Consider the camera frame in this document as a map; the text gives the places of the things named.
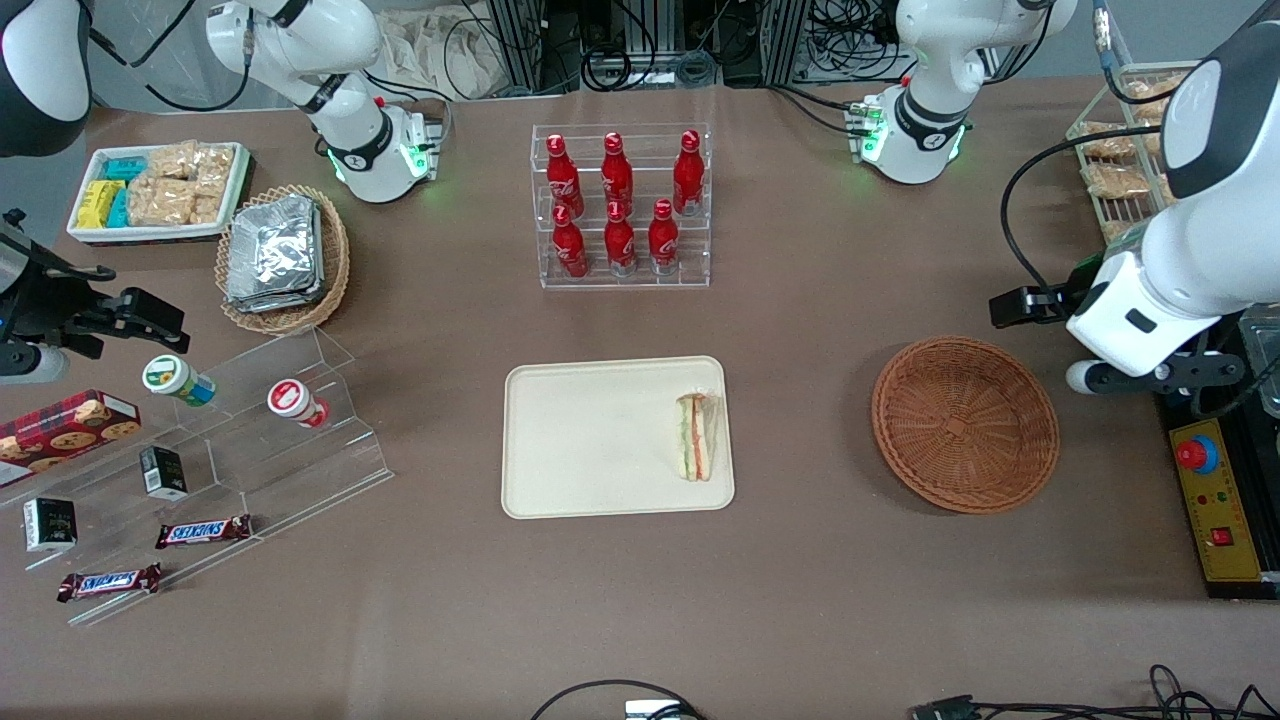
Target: coca-cola bottle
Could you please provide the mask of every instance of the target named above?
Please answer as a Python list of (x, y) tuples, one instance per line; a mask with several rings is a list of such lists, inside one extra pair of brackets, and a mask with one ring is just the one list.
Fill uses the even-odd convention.
[(604, 201), (622, 205), (625, 217), (631, 217), (631, 195), (635, 183), (631, 178), (631, 161), (622, 152), (622, 136), (611, 132), (604, 136), (604, 163), (600, 165), (604, 181)]
[(636, 272), (635, 231), (627, 222), (622, 204), (608, 204), (609, 222), (604, 225), (604, 251), (609, 255), (609, 272), (625, 278)]
[(556, 220), (556, 229), (552, 231), (552, 242), (556, 243), (556, 258), (559, 259), (561, 265), (564, 266), (564, 272), (570, 277), (581, 278), (586, 275), (586, 272), (591, 269), (591, 261), (586, 256), (586, 247), (582, 245), (582, 231), (577, 229), (577, 225), (573, 224), (570, 209), (564, 205), (557, 205), (552, 210), (552, 218)]
[(666, 197), (653, 204), (653, 222), (649, 223), (649, 260), (653, 272), (669, 275), (676, 272), (676, 242), (680, 240), (680, 227), (671, 217), (671, 200)]
[(556, 205), (568, 208), (572, 219), (582, 217), (582, 186), (577, 179), (577, 167), (564, 150), (564, 136), (547, 136), (547, 182), (552, 186)]
[(686, 129), (680, 137), (680, 158), (676, 160), (676, 192), (672, 195), (676, 213), (684, 217), (703, 211), (703, 174), (707, 165), (700, 152), (698, 131)]

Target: woven bread basket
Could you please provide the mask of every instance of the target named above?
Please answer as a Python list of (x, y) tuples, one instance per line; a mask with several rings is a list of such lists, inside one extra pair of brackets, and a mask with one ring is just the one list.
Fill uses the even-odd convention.
[(876, 443), (893, 473), (929, 502), (992, 514), (1029, 501), (1060, 450), (1044, 388), (1004, 350), (965, 337), (908, 346), (872, 393)]
[(237, 325), (253, 332), (282, 336), (288, 334), (305, 325), (320, 325), (333, 315), (342, 302), (343, 293), (347, 292), (347, 279), (351, 275), (351, 247), (347, 243), (347, 228), (338, 217), (338, 210), (333, 202), (319, 190), (306, 186), (288, 184), (273, 187), (266, 192), (250, 197), (244, 206), (264, 205), (292, 193), (306, 195), (320, 206), (320, 242), (324, 245), (324, 277), (328, 290), (320, 302), (315, 305), (300, 305), (297, 307), (283, 307), (266, 313), (241, 313), (225, 301), (227, 296), (227, 268), (230, 252), (232, 228), (223, 228), (223, 236), (218, 240), (218, 263), (214, 265), (214, 281), (218, 290), (223, 291), (223, 314)]

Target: yellow control panel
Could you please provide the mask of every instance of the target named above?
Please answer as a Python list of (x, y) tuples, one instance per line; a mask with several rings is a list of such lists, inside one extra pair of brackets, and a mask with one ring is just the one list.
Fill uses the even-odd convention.
[(1208, 582), (1258, 582), (1261, 569), (1217, 420), (1169, 433), (1183, 502)]

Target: snickers wrapper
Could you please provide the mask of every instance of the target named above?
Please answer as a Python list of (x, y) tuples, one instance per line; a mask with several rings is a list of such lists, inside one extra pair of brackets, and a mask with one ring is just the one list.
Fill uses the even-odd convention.
[(160, 564), (148, 565), (141, 570), (127, 570), (124, 573), (105, 573), (102, 575), (78, 575), (72, 573), (58, 588), (58, 602), (69, 600), (84, 600), (97, 594), (110, 594), (115, 592), (147, 591), (154, 593), (160, 589)]
[(160, 525), (160, 539), (156, 550), (170, 544), (196, 544), (201, 542), (237, 541), (253, 534), (248, 515), (237, 515), (223, 520), (205, 520), (186, 525)]

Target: black small box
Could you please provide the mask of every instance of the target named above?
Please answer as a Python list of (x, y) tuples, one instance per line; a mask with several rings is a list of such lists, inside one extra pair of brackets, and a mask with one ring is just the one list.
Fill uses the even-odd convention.
[(170, 501), (187, 497), (187, 477), (182, 473), (182, 457), (177, 452), (152, 445), (138, 459), (147, 495)]
[(76, 505), (69, 500), (37, 497), (22, 506), (27, 550), (68, 550), (76, 546)]

